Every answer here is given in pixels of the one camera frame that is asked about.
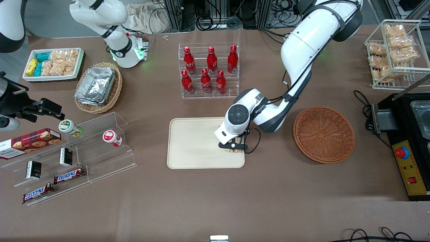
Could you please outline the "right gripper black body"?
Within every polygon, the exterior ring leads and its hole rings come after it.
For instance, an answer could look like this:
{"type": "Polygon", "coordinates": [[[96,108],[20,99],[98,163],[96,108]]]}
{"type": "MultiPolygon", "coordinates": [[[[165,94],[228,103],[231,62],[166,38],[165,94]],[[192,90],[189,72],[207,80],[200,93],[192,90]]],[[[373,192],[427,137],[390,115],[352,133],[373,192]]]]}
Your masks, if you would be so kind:
{"type": "Polygon", "coordinates": [[[14,114],[24,112],[24,107],[31,104],[33,100],[27,94],[27,87],[6,78],[5,72],[1,72],[0,77],[0,130],[17,130],[20,126],[20,121],[14,114]]]}

